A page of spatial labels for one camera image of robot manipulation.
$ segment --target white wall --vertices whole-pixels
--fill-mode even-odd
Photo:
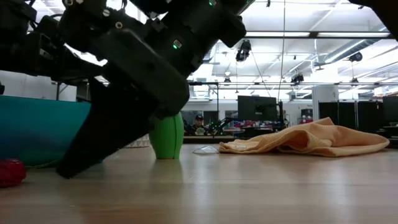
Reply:
[[[297,119],[301,117],[301,109],[312,109],[311,101],[289,101],[284,102],[284,110],[286,110],[287,119],[290,117],[290,125],[297,125]],[[220,119],[225,118],[225,111],[237,111],[238,102],[220,100],[219,103]],[[201,101],[188,102],[182,111],[217,111],[217,101]]]
[[[49,77],[33,77],[23,73],[0,71],[0,82],[5,86],[4,95],[56,100],[57,85]],[[76,101],[76,87],[68,86],[60,94],[60,100]]]

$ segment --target ceiling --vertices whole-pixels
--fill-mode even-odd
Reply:
[[[375,32],[379,31],[382,26],[381,21],[371,9],[367,7],[358,9],[358,5],[351,4],[347,0],[286,0],[286,2],[284,0],[271,0],[271,6],[266,7],[266,5],[266,0],[257,0],[243,12],[243,22],[248,32],[283,32],[284,30]],[[121,1],[108,1],[108,6],[119,8]],[[62,13],[64,10],[61,0],[37,0],[34,7],[38,10],[38,21],[46,14]],[[127,7],[127,13],[140,21],[146,19],[131,3]],[[336,80],[348,82],[352,77],[358,77],[360,82],[377,82],[379,80],[393,80],[387,78],[398,76],[398,65],[390,65],[396,62],[396,58],[398,58],[398,51],[396,50],[398,44],[395,40],[380,40],[361,50],[364,58],[361,62],[352,64],[353,70],[351,69],[351,62],[342,60],[324,66],[322,71],[317,71],[317,67],[312,66],[318,58],[340,49],[347,43],[358,40],[249,40],[252,45],[252,52],[244,64],[237,64],[234,59],[240,43],[230,49],[219,42],[215,45],[216,53],[211,64],[202,65],[189,79],[206,78],[207,82],[222,82],[227,77],[226,72],[229,72],[232,82],[261,82],[261,76],[265,82],[279,82],[281,77],[289,82],[291,76],[296,73],[302,73],[305,82],[334,82]],[[386,65],[390,65],[387,67],[388,69],[377,72]],[[221,88],[233,88],[233,86],[222,86]],[[247,89],[247,92],[249,92],[253,87],[247,85],[239,86],[239,88]],[[274,86],[267,88],[273,88],[272,91],[277,91]],[[373,88],[374,86],[367,86],[363,89],[369,91]]]

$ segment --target orange towel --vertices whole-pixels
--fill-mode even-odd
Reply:
[[[377,152],[388,145],[388,139],[382,136],[336,126],[330,118],[325,118],[247,141],[220,143],[219,151],[260,154],[274,149],[286,153],[341,157]]]

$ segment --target monitor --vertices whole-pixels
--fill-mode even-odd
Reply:
[[[384,119],[387,122],[398,121],[398,96],[383,97]]]
[[[239,120],[276,121],[277,102],[273,97],[238,96]]]

